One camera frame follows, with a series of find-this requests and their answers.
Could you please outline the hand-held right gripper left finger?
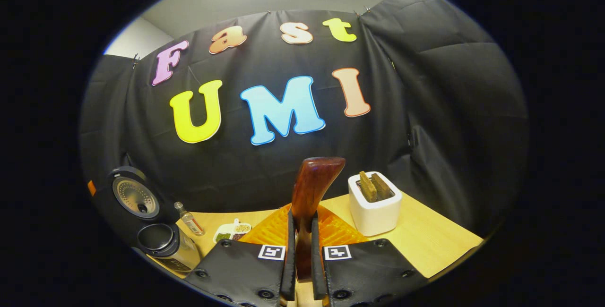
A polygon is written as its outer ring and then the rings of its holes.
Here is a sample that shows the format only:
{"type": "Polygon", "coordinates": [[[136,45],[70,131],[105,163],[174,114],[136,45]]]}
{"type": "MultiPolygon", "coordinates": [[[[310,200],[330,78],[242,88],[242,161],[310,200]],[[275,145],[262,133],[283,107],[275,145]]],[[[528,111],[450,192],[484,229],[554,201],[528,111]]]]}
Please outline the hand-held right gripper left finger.
{"type": "Polygon", "coordinates": [[[290,205],[244,237],[218,241],[184,281],[228,307],[282,307],[295,295],[294,223],[290,205]]]}

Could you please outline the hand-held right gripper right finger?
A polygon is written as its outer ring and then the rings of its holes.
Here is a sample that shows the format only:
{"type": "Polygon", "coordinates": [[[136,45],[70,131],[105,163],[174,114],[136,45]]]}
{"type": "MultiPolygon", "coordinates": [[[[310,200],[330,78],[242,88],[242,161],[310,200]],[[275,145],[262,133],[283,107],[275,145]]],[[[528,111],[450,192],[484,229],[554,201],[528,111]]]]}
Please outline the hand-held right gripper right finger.
{"type": "Polygon", "coordinates": [[[324,307],[393,307],[428,284],[391,240],[369,240],[323,206],[311,227],[313,293],[324,307]]]}

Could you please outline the black backdrop cloth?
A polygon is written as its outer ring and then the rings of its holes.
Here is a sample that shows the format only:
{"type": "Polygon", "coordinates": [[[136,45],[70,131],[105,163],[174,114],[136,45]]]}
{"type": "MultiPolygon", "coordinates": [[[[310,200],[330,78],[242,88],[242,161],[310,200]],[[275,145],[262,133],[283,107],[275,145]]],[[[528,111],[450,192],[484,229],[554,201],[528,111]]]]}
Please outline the black backdrop cloth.
{"type": "Polygon", "coordinates": [[[325,198],[378,171],[407,195],[488,236],[527,163],[529,122],[505,53],[447,0],[383,0],[359,16],[266,11],[166,43],[137,66],[103,56],[78,147],[92,201],[129,244],[143,220],[110,172],[151,182],[160,219],[276,209],[306,158],[346,159],[325,198]]]}

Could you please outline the white divided seasoning dish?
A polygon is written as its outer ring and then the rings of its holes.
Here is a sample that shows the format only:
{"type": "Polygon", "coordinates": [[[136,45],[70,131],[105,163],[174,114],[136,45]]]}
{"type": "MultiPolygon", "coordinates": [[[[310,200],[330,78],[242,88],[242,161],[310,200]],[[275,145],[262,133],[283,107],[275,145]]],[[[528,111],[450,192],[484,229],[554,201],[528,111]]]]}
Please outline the white divided seasoning dish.
{"type": "Polygon", "coordinates": [[[241,222],[238,218],[235,218],[232,223],[226,223],[218,227],[213,241],[214,243],[218,243],[224,239],[240,240],[246,236],[251,229],[251,224],[241,222]]]}

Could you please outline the white toaster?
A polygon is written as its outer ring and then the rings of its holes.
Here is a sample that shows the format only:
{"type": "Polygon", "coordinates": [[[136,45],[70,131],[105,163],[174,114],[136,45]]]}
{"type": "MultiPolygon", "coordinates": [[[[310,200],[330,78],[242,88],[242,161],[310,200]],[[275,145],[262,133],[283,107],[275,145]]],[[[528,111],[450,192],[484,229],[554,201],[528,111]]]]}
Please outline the white toaster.
{"type": "Polygon", "coordinates": [[[399,221],[402,193],[391,180],[377,171],[366,173],[368,178],[377,177],[389,189],[389,196],[377,202],[369,202],[361,189],[361,175],[348,178],[349,208],[357,230],[366,237],[376,236],[394,229],[399,221]]]}

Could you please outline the small clear glass bottle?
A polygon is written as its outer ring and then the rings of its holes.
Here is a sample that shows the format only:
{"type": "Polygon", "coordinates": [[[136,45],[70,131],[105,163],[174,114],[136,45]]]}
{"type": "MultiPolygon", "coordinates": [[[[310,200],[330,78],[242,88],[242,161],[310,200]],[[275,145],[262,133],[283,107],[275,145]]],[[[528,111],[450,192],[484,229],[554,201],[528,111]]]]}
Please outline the small clear glass bottle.
{"type": "Polygon", "coordinates": [[[180,220],[183,221],[184,225],[186,225],[195,236],[204,236],[206,234],[204,228],[196,221],[194,215],[188,212],[181,202],[175,202],[173,207],[179,213],[180,220]]]}

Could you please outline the brown wooden spoon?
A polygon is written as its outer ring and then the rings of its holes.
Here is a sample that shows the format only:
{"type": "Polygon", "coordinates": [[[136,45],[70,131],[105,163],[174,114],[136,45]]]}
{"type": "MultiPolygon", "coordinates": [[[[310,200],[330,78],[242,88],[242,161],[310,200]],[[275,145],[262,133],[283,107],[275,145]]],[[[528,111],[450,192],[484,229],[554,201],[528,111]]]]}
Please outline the brown wooden spoon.
{"type": "Polygon", "coordinates": [[[345,167],[340,157],[307,158],[297,174],[290,211],[296,232],[294,260],[296,278],[311,281],[312,219],[327,189],[345,167]]]}

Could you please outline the brown toast slice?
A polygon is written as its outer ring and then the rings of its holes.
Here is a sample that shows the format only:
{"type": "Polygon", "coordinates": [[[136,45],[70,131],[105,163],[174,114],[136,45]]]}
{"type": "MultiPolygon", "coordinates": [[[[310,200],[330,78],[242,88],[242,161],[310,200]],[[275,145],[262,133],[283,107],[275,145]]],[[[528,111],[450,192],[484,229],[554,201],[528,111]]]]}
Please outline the brown toast slice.
{"type": "Polygon", "coordinates": [[[371,178],[367,176],[364,171],[359,173],[360,176],[360,190],[363,194],[363,197],[367,202],[377,202],[378,200],[378,191],[371,181],[371,178]]]}
{"type": "Polygon", "coordinates": [[[384,201],[395,195],[389,185],[377,173],[372,174],[370,180],[376,189],[376,202],[384,201]]]}

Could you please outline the dark grey rice cooker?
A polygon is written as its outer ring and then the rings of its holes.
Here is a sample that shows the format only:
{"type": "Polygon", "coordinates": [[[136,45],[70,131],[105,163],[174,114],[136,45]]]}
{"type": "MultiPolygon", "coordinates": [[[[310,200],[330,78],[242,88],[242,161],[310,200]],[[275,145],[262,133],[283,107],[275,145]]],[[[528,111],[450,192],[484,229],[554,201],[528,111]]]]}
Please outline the dark grey rice cooker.
{"type": "Polygon", "coordinates": [[[108,174],[110,200],[118,214],[118,230],[135,249],[169,270],[187,275],[201,261],[195,242],[176,224],[175,209],[157,187],[132,166],[108,174]]]}

